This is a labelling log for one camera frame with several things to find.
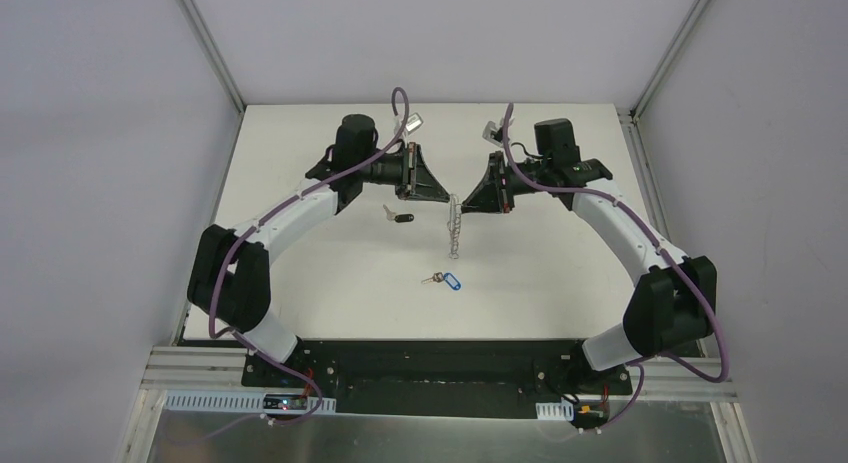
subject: metal frame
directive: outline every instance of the metal frame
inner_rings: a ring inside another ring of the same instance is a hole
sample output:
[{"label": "metal frame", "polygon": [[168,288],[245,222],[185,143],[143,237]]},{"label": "metal frame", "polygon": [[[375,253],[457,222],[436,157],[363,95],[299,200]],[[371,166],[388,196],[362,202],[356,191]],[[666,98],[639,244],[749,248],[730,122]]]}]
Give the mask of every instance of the metal frame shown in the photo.
[{"label": "metal frame", "polygon": [[233,79],[233,75],[230,74],[230,70],[224,62],[224,57],[221,56],[218,45],[215,44],[215,40],[212,38],[206,22],[200,14],[197,4],[194,0],[176,1],[183,15],[186,17],[188,26],[191,28],[192,33],[194,33],[195,38],[197,38],[197,42],[200,44],[200,49],[203,51],[203,55],[206,56],[209,66],[215,72],[215,76],[218,77],[218,81],[221,82],[221,86],[227,92],[236,111],[239,114],[243,114],[247,105],[244,103],[244,98],[242,98],[238,86],[236,86],[236,82]]},{"label": "metal frame", "polygon": [[[246,103],[194,0],[176,1],[192,28],[212,70],[240,115],[240,131]],[[663,54],[638,103],[630,110],[619,110],[622,131],[636,169],[640,188],[642,188],[648,216],[654,227],[665,236],[668,236],[668,225],[665,219],[662,197],[651,171],[649,157],[643,145],[638,124],[712,1],[695,0]],[[235,135],[227,169],[232,161],[238,133],[237,131]],[[226,174],[227,171],[225,170],[213,210],[213,218],[223,194]],[[186,302],[186,305],[172,335],[172,344],[178,341],[182,333],[188,312],[188,302]],[[245,391],[240,382],[246,354],[246,350],[240,348],[154,347],[124,436],[120,461],[146,462],[148,460],[159,417],[169,390],[217,390],[233,394]],[[716,359],[699,358],[689,361],[708,373],[716,373],[719,369],[719,361]],[[757,461],[732,381],[718,385],[706,383],[671,360],[662,358],[647,361],[643,363],[643,367],[645,369],[645,385],[640,401],[710,402],[727,461],[732,463],[753,463]],[[639,370],[636,368],[631,369],[634,377],[638,375],[638,372]],[[286,390],[276,388],[273,391]],[[627,398],[623,396],[611,397],[611,399],[617,400]]]},{"label": "metal frame", "polygon": [[674,34],[674,38],[671,39],[671,43],[668,45],[668,48],[666,48],[657,68],[648,80],[648,84],[645,86],[645,89],[642,90],[642,94],[639,96],[636,106],[633,107],[631,115],[633,116],[633,121],[636,123],[638,123],[639,119],[642,118],[642,115],[645,114],[645,109],[648,108],[651,100],[654,99],[654,96],[657,94],[660,86],[665,81],[666,76],[668,76],[671,72],[674,63],[677,62],[677,59],[686,47],[686,43],[695,32],[698,23],[701,22],[701,18],[704,16],[707,8],[709,8],[712,2],[713,0],[695,0],[695,2],[692,3],[692,6],[689,8],[689,12],[683,19],[683,23],[680,25],[680,28],[677,29],[677,33]]},{"label": "metal frame", "polygon": [[[211,225],[215,223],[215,215],[218,214],[218,207],[221,205],[221,197],[224,195],[224,185],[227,184],[227,175],[230,173],[230,166],[233,164],[233,155],[236,153],[236,143],[238,142],[239,134],[241,134],[241,125],[244,123],[244,113],[238,114],[238,125],[236,126],[235,134],[233,135],[233,143],[230,145],[230,154],[227,157],[227,164],[224,166],[224,171],[221,174],[221,182],[218,184],[218,193],[215,197],[215,205],[212,207],[212,215],[209,217],[209,221],[207,225]],[[183,307],[180,311],[179,315],[176,317],[176,321],[171,326],[172,331],[168,341],[171,342],[172,345],[176,345],[180,342],[180,339],[183,336],[183,330],[185,328],[185,321],[188,318],[188,312],[191,310],[191,302],[188,299],[183,300]]]},{"label": "metal frame", "polygon": [[[154,347],[142,377],[121,461],[147,461],[169,390],[214,390],[227,392],[234,397],[244,392],[265,390],[274,393],[300,391],[299,388],[242,387],[240,382],[246,356],[247,350],[244,348]],[[694,358],[688,361],[708,373],[716,373],[720,367],[717,359]],[[646,361],[642,366],[645,369],[645,383],[639,401],[711,403],[727,461],[757,461],[731,380],[721,384],[707,383],[666,358]],[[631,368],[630,371],[633,378],[636,378],[639,370]],[[624,401],[629,397],[611,396],[610,399]]]}]

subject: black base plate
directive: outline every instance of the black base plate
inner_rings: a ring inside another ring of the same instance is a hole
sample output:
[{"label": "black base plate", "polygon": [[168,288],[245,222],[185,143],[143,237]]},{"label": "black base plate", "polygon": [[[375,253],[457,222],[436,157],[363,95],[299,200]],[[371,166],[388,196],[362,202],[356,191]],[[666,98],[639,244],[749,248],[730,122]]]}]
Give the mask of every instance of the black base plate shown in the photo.
[{"label": "black base plate", "polygon": [[[340,413],[536,418],[535,404],[559,401],[556,392],[600,395],[606,384],[611,395],[631,394],[624,367],[585,388],[566,386],[567,355],[580,341],[303,340],[286,364],[312,369]],[[242,385],[303,383],[248,356]]]}]

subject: keychain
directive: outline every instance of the keychain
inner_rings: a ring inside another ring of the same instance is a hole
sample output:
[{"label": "keychain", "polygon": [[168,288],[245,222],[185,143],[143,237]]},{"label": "keychain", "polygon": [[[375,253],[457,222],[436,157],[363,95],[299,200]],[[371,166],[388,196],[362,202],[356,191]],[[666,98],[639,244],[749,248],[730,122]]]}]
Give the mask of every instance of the keychain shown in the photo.
[{"label": "keychain", "polygon": [[421,280],[421,283],[441,283],[443,281],[454,291],[459,291],[462,288],[462,283],[453,276],[453,273],[433,273],[433,276],[426,280]]},{"label": "keychain", "polygon": [[411,213],[403,213],[397,214],[394,211],[390,210],[388,206],[383,205],[383,209],[386,210],[386,219],[389,221],[394,221],[395,223],[409,223],[410,221],[415,219],[415,215]]}]

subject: white tabletop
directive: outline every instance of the white tabletop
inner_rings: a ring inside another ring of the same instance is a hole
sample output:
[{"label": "white tabletop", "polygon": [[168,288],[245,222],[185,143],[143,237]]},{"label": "white tabletop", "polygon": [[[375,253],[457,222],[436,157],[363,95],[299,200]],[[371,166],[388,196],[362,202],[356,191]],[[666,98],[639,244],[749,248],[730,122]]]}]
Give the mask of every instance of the white tabletop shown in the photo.
[{"label": "white tabletop", "polygon": [[[501,104],[414,104],[422,146],[435,177],[460,201],[474,189],[496,148],[481,138]],[[292,192],[333,143],[342,117],[364,113],[382,147],[392,134],[381,105],[249,106],[218,210],[231,227]],[[510,136],[535,150],[533,124],[566,117],[584,159],[613,173],[634,209],[644,203],[612,105],[515,108]],[[413,213],[386,219],[382,205]],[[633,291],[624,268],[597,234],[547,194],[516,198],[508,215],[462,217],[459,259],[448,258],[448,205],[404,202],[391,186],[365,185],[344,211],[314,228],[271,267],[272,305],[305,338],[581,338],[621,322]],[[422,285],[452,272],[462,289]],[[205,338],[206,315],[194,309],[185,337]]]}]

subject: white wall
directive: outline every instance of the white wall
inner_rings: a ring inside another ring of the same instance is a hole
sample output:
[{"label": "white wall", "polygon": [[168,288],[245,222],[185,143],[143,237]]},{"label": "white wall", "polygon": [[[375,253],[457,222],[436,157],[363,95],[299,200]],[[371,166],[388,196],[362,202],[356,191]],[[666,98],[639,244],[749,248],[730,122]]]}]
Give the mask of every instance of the white wall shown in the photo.
[{"label": "white wall", "polygon": [[0,0],[0,461],[110,461],[236,116],[174,0]]},{"label": "white wall", "polygon": [[631,106],[694,0],[196,0],[248,103]]},{"label": "white wall", "polygon": [[718,267],[765,462],[844,459],[846,7],[716,0],[643,119],[673,238]]}]

